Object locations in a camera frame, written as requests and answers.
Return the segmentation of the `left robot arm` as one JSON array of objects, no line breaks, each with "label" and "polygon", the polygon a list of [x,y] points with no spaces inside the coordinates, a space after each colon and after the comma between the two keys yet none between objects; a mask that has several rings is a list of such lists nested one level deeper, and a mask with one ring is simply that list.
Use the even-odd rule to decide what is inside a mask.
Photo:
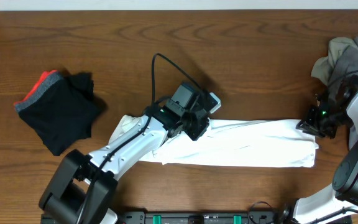
[{"label": "left robot arm", "polygon": [[87,155],[76,149],[68,153],[39,207],[57,223],[116,223],[117,215],[109,206],[119,179],[180,132],[198,140],[209,126],[208,116],[220,107],[214,93],[183,86],[164,106],[153,100],[135,125],[113,142]]}]

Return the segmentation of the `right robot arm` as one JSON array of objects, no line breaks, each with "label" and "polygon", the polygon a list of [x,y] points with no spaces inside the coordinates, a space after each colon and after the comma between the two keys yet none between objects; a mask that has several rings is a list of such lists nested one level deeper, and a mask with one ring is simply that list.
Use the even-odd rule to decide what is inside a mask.
[{"label": "right robot arm", "polygon": [[[358,135],[358,92],[346,108]],[[338,165],[332,184],[296,201],[290,223],[330,223],[358,214],[358,140]]]}]

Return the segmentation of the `white t-shirt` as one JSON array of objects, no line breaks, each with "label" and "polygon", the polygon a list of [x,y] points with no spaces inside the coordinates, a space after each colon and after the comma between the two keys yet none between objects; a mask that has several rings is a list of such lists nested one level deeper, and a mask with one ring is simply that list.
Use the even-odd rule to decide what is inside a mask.
[{"label": "white t-shirt", "polygon": [[142,157],[145,162],[224,167],[313,167],[316,138],[296,129],[298,120],[211,119],[192,141],[184,132]]}]

